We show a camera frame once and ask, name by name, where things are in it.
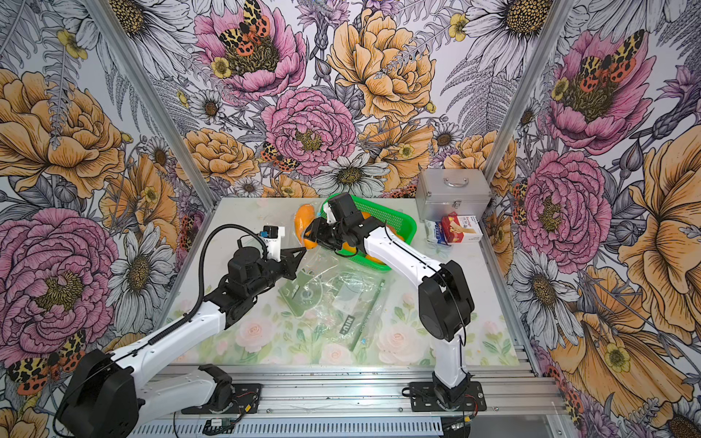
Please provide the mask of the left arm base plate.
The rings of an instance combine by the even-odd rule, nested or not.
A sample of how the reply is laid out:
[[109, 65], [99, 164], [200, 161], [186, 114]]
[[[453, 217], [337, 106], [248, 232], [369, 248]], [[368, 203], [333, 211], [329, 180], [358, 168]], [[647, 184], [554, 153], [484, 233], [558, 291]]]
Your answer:
[[261, 398], [262, 385], [258, 383], [234, 383], [215, 389], [214, 395], [204, 405], [193, 406], [181, 414], [256, 414]]

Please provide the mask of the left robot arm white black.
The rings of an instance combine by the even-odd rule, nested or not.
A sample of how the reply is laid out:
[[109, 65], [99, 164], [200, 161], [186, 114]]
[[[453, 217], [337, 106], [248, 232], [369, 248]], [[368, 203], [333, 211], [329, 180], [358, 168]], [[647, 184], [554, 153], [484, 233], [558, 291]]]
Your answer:
[[235, 386], [215, 365], [157, 383], [152, 379], [188, 350], [243, 319], [279, 279], [294, 279], [306, 252], [303, 247], [283, 249], [278, 258], [265, 259], [253, 246], [239, 248], [226, 275], [192, 317], [110, 353], [97, 350], [81, 359], [55, 421], [71, 437], [126, 437], [138, 425], [166, 414], [231, 409], [237, 403]]

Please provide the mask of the orange mango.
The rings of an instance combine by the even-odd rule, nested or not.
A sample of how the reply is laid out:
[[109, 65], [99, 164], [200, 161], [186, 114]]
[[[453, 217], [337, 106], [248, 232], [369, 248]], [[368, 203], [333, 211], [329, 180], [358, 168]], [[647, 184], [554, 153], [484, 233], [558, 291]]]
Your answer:
[[316, 219], [316, 211], [311, 204], [303, 204], [297, 211], [294, 218], [294, 226], [296, 237], [299, 242], [305, 246], [306, 249], [311, 250], [318, 246], [317, 243], [312, 242], [305, 237], [307, 228]]

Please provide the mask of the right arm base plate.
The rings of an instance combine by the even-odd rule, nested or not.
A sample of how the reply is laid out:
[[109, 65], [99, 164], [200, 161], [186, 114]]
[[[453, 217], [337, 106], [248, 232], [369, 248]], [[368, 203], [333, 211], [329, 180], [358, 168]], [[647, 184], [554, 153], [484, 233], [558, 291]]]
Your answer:
[[487, 410], [486, 396], [477, 381], [449, 389], [442, 383], [415, 381], [402, 390], [413, 412], [472, 412]]

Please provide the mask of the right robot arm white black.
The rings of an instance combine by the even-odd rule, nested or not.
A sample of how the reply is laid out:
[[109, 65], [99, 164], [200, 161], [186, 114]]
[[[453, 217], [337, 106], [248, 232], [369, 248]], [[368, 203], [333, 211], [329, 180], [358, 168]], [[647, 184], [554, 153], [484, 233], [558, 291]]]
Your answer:
[[304, 204], [294, 224], [306, 248], [321, 246], [344, 257], [370, 257], [414, 286], [418, 318], [434, 338], [436, 366], [432, 389], [413, 383], [411, 391], [444, 411], [479, 410], [463, 352], [475, 303], [460, 264], [440, 262], [413, 248], [417, 224], [409, 215], [349, 193], [328, 198], [319, 210]]

